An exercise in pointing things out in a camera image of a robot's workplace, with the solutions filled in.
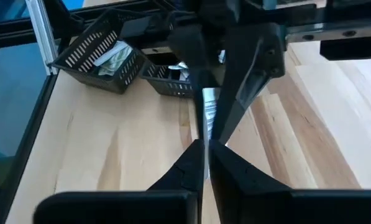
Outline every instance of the mesh basket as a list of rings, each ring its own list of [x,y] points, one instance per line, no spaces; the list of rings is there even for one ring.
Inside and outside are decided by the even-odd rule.
[[[149,63],[145,65],[140,78],[146,79],[162,95],[192,98],[191,83],[169,78],[170,72],[172,70],[167,66],[156,66]]]
[[[132,51],[113,76],[98,75],[99,68],[93,62],[114,47],[125,21],[144,16],[145,14],[131,11],[108,10],[62,52],[52,66],[67,71],[86,85],[124,93],[142,68],[145,59]]]

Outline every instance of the wooden table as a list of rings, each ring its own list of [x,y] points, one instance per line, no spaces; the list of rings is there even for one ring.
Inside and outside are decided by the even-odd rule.
[[[371,60],[328,62],[310,42],[290,46],[286,68],[229,147],[294,188],[371,188]],[[145,190],[195,138],[190,100],[160,96],[139,78],[115,95],[61,71],[7,223],[31,223],[57,192]],[[209,180],[204,187],[203,223],[219,223]]]

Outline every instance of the black plastic basket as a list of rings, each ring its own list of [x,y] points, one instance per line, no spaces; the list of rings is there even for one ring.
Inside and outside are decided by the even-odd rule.
[[[156,66],[148,63],[143,68],[140,78],[146,79],[162,95],[192,98],[191,83],[168,78],[170,72],[172,70],[168,69],[167,66]]]
[[[86,85],[124,93],[142,68],[145,59],[132,51],[113,76],[98,75],[99,68],[93,62],[114,47],[125,21],[144,16],[145,14],[137,12],[108,10],[62,52],[52,66],[67,71]]]

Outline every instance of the wooden tabletop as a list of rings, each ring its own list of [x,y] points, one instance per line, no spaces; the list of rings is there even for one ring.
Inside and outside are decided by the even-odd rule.
[[[309,42],[289,47],[286,69],[228,146],[294,188],[371,189],[371,60],[328,62]],[[116,95],[61,71],[7,223],[32,223],[58,192],[147,189],[197,138],[194,113],[139,78]],[[209,180],[204,189],[203,223],[219,223]]]

